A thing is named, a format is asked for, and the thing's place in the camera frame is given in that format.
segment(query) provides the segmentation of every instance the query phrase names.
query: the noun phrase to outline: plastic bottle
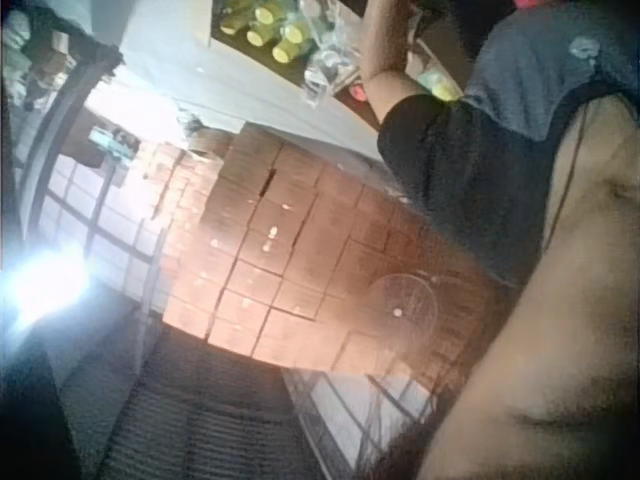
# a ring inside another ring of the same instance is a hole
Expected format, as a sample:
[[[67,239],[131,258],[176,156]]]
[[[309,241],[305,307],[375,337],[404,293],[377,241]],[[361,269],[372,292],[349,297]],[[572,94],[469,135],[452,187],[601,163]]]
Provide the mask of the plastic bottle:
[[[303,43],[313,36],[311,25],[302,16],[298,15],[292,21],[286,23],[283,28],[283,36],[291,43]]]
[[[235,35],[239,30],[249,25],[252,19],[253,11],[251,10],[227,15],[220,21],[220,30],[227,35]]]
[[[303,43],[291,43],[284,38],[278,45],[273,47],[273,58],[280,63],[290,63],[293,59],[307,53],[312,45],[313,42],[311,40],[306,40]]]
[[[285,20],[287,14],[295,9],[295,3],[290,0],[267,0],[256,8],[256,20],[265,25],[272,25]]]
[[[260,22],[251,22],[249,31],[247,32],[247,40],[251,45],[262,47],[268,42],[276,38],[278,33],[278,25],[265,25]]]
[[[255,5],[254,0],[227,0],[222,7],[222,13],[224,15],[231,15],[234,13],[244,12],[253,8]]]

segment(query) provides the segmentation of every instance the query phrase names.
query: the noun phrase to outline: metal grille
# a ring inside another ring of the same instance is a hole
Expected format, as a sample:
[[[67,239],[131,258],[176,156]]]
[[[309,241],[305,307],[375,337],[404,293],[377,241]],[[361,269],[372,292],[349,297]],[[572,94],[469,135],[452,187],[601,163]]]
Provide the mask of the metal grille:
[[[324,476],[279,368],[167,328],[120,416],[99,478]]]

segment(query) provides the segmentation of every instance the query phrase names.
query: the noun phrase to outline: bright light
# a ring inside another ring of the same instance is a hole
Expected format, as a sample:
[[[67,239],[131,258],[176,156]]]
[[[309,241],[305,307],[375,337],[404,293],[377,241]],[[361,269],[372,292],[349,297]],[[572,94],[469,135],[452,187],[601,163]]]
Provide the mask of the bright light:
[[[20,311],[20,326],[75,303],[89,286],[79,252],[47,252],[33,259],[11,281],[11,297]]]

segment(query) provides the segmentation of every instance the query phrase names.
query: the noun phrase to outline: black sleeve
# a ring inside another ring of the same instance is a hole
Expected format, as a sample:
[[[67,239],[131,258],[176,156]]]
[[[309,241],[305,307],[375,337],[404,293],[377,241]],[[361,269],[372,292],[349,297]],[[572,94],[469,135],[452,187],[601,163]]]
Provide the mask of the black sleeve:
[[[464,100],[416,95],[388,113],[378,149],[436,230],[506,283],[530,275],[555,148],[504,128]]]
[[[378,150],[407,196],[423,204],[429,189],[429,129],[446,110],[432,95],[413,95],[394,105],[382,122]]]

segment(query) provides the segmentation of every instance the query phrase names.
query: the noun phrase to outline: wall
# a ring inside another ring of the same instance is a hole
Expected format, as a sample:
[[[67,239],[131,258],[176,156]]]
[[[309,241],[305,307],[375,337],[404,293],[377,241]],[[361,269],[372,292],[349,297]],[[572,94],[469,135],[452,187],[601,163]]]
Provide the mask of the wall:
[[[338,101],[311,108],[298,87],[252,60],[218,42],[203,45],[190,31],[186,2],[140,0],[120,49],[133,73],[195,107],[211,127],[218,127],[215,116],[222,114],[380,158],[376,132]]]

